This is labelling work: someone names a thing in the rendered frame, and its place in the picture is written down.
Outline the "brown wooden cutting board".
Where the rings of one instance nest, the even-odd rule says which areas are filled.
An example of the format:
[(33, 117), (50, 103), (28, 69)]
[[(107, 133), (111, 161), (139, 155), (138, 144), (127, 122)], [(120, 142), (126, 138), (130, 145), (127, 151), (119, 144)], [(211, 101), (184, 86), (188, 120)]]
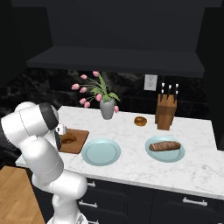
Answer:
[(87, 130), (67, 129), (66, 133), (71, 133), (77, 137), (77, 140), (72, 143), (61, 143), (60, 152), (79, 154), (88, 138), (89, 132)]

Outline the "brown croissant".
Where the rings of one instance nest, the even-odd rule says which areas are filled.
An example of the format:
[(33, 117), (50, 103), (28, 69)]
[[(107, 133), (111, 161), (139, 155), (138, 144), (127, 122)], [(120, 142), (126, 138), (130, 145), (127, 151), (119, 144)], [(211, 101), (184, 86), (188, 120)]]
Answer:
[(72, 142), (75, 142), (77, 140), (77, 137), (71, 133), (66, 133), (64, 135), (61, 135), (60, 139), (63, 144), (70, 144)]

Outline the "dark tall cabinet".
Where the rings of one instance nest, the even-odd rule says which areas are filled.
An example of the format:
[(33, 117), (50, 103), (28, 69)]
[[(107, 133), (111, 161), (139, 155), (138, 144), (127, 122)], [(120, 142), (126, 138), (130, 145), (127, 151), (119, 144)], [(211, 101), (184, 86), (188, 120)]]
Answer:
[(203, 81), (218, 151), (224, 152), (224, 0), (206, 7), (196, 53), (205, 68)]

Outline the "grey vase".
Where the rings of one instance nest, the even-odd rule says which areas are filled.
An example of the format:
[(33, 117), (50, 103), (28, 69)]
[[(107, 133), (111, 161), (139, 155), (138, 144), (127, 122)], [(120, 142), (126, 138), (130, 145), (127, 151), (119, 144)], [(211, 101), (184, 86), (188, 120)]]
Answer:
[(115, 106), (115, 103), (113, 99), (106, 102), (100, 101), (101, 114), (105, 120), (110, 120), (113, 117), (114, 106)]

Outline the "pink tulips with green leaves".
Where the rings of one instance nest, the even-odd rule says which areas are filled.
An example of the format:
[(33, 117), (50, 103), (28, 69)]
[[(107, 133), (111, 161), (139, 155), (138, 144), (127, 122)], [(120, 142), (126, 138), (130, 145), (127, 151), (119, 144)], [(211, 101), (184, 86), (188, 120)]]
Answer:
[(86, 74), (82, 74), (80, 78), (84, 81), (89, 81), (88, 84), (79, 84), (74, 83), (71, 86), (72, 90), (79, 90), (81, 94), (84, 94), (86, 92), (89, 92), (92, 94), (92, 96), (88, 98), (81, 98), (80, 99), (80, 105), (82, 105), (84, 108), (89, 108), (91, 105), (92, 100), (96, 100), (97, 102), (109, 102), (112, 101), (114, 103), (114, 106), (112, 109), (118, 113), (119, 107), (117, 106), (116, 102), (120, 101), (117, 94), (113, 93), (110, 89), (110, 85), (107, 85), (102, 78), (99, 71), (93, 71), (93, 76), (95, 78), (98, 78), (99, 80), (94, 80), (89, 78)]

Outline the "brown glazed donut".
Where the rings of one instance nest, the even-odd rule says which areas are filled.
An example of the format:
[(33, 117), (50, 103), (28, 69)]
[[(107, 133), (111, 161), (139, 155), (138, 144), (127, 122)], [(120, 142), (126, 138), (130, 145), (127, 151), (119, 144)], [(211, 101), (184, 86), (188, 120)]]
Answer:
[(137, 126), (144, 126), (147, 123), (147, 119), (142, 116), (137, 116), (134, 120), (134, 124)]

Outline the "light blue plate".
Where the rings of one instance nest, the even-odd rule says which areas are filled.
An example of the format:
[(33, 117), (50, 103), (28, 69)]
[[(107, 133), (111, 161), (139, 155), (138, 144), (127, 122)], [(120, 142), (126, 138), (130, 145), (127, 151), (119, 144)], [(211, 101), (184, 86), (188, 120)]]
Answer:
[(121, 155), (120, 146), (107, 138), (96, 138), (86, 143), (81, 150), (82, 158), (89, 165), (112, 165)]
[(149, 138), (145, 142), (145, 150), (147, 153), (154, 159), (160, 162), (165, 163), (173, 163), (181, 160), (185, 155), (185, 148), (183, 144), (180, 145), (180, 148), (177, 150), (165, 150), (165, 151), (151, 151), (150, 145), (163, 141), (175, 141), (179, 140), (175, 139), (173, 136), (153, 136)]

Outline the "wooden knife block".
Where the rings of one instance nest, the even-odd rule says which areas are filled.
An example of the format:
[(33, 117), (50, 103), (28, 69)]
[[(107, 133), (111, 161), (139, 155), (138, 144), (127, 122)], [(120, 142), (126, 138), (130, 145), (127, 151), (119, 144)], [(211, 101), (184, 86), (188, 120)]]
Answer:
[(157, 109), (155, 124), (159, 130), (169, 130), (177, 109), (177, 101), (174, 95), (159, 94), (157, 98)]

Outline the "brown baguette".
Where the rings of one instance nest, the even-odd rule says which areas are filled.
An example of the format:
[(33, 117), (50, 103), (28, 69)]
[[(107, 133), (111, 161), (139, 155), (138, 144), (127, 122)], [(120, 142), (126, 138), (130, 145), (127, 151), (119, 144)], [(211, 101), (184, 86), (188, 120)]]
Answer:
[(152, 143), (149, 146), (149, 149), (151, 151), (174, 151), (179, 150), (181, 147), (181, 144), (175, 141), (163, 141), (163, 142), (157, 142)]

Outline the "dark wide drawer front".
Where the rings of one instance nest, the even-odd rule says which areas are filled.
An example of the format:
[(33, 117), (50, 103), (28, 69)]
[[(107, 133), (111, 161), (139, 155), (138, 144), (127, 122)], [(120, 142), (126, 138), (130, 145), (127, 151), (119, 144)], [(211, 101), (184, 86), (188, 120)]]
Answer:
[[(197, 206), (193, 204), (186, 204), (182, 202), (182, 199), (187, 197), (189, 200), (206, 201), (207, 206)], [(191, 208), (196, 211), (209, 212), (218, 215), (224, 215), (224, 200), (211, 199), (207, 197), (195, 196), (180, 192), (168, 192), (162, 190), (156, 190), (154, 192), (154, 202), (158, 205), (167, 205), (181, 208)]]

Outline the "white wall socket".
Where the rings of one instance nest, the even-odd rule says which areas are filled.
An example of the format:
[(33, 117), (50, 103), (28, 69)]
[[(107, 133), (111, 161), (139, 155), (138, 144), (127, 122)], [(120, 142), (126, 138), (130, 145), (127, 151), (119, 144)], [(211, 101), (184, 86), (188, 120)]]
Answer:
[(144, 90), (155, 91), (157, 88), (158, 77), (155, 74), (146, 74), (144, 76)]

